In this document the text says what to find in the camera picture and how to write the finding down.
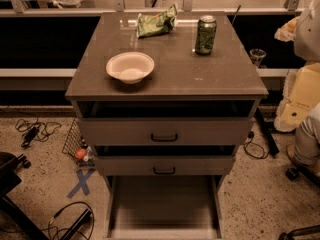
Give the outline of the grey drawer cabinet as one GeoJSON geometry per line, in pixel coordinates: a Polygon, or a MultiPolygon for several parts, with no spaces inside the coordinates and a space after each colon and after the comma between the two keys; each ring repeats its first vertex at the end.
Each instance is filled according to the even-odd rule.
{"type": "MultiPolygon", "coordinates": [[[[103,14],[68,87],[67,99],[74,110],[78,101],[252,100],[254,122],[256,108],[268,91],[227,16],[222,12],[214,16],[218,23],[214,50],[201,56],[194,51],[197,13],[181,13],[171,33],[144,39],[136,36],[135,14],[103,14]],[[105,71],[113,56],[128,51],[145,53],[154,60],[153,72],[132,85],[105,71]]],[[[236,145],[156,146],[234,146],[234,163],[244,141],[236,145]]]]}

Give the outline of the open bottom drawer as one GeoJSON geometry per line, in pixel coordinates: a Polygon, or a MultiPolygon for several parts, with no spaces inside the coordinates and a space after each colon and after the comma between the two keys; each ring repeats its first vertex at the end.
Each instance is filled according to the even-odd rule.
{"type": "Polygon", "coordinates": [[[114,178],[104,240],[223,240],[215,178],[114,178]]]}

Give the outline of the white paper bowl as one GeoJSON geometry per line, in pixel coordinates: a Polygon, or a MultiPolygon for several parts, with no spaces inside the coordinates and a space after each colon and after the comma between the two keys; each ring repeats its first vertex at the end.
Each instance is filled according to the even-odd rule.
{"type": "Polygon", "coordinates": [[[141,82],[154,69],[153,59],[141,52],[125,52],[113,56],[106,64],[106,73],[126,84],[141,82]]]}

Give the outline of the green chip bag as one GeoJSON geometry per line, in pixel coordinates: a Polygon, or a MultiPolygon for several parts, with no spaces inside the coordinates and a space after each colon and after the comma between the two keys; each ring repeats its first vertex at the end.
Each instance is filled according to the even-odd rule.
{"type": "Polygon", "coordinates": [[[156,15],[139,13],[136,21],[137,37],[147,38],[169,33],[176,26],[177,15],[178,9],[175,4],[156,15]]]}

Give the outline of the orange ball in basket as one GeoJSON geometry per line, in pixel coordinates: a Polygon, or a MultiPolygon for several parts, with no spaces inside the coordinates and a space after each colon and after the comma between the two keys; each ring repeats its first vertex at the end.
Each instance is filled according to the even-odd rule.
{"type": "Polygon", "coordinates": [[[75,157],[78,160],[83,160],[85,156],[86,156],[86,150],[84,148],[80,148],[75,152],[75,157]]]}

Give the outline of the green soda can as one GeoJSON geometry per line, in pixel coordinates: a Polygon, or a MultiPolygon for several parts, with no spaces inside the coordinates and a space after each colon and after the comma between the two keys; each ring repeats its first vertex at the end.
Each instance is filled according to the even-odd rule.
{"type": "Polygon", "coordinates": [[[203,15],[197,23],[195,52],[208,55],[212,52],[217,29],[216,18],[212,15],[203,15]]]}

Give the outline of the blue tape cross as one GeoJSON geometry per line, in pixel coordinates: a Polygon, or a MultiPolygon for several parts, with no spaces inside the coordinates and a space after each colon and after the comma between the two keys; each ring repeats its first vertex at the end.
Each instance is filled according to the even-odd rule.
{"type": "Polygon", "coordinates": [[[73,198],[78,191],[82,191],[85,196],[90,194],[90,190],[87,184],[88,179],[91,177],[91,175],[95,172],[94,168],[90,168],[88,171],[83,171],[79,169],[76,172],[78,183],[72,188],[72,190],[67,195],[68,199],[73,198]]]}

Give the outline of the clear plastic cup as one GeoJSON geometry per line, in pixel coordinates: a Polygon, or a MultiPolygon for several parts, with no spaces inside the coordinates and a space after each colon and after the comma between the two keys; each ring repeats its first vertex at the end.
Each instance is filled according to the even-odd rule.
{"type": "Polygon", "coordinates": [[[261,65],[262,60],[266,57],[266,52],[259,48],[254,48],[249,51],[249,57],[255,67],[261,65]]]}

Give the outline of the black table leg right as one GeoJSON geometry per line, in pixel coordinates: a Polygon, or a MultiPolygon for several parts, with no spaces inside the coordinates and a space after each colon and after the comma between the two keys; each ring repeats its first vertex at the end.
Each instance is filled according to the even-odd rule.
{"type": "Polygon", "coordinates": [[[263,133],[265,140],[267,141],[270,155],[276,156],[279,153],[279,149],[277,147],[277,144],[276,144],[273,136],[271,135],[271,133],[266,125],[266,122],[265,122],[259,108],[257,108],[255,111],[255,118],[256,118],[256,121],[260,127],[260,130],[263,133]]]}

